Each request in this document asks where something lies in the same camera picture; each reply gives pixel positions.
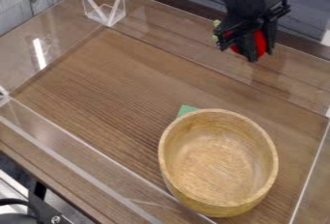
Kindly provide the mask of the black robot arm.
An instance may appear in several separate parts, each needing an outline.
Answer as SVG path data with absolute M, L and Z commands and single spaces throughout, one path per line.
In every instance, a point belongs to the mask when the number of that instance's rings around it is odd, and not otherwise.
M 221 21 L 213 21 L 212 37 L 217 48 L 228 48 L 255 63 L 272 54 L 277 20 L 289 13 L 287 0 L 222 0 L 226 9 Z

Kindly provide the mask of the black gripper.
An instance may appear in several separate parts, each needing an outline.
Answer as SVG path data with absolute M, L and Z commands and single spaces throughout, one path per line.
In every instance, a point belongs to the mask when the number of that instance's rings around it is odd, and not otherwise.
M 224 0 L 226 14 L 221 20 L 226 28 L 241 25 L 259 28 L 264 34 L 267 53 L 275 48 L 276 22 L 289 13 L 287 0 Z M 257 61 L 257 46 L 252 33 L 239 39 L 239 51 L 249 63 Z

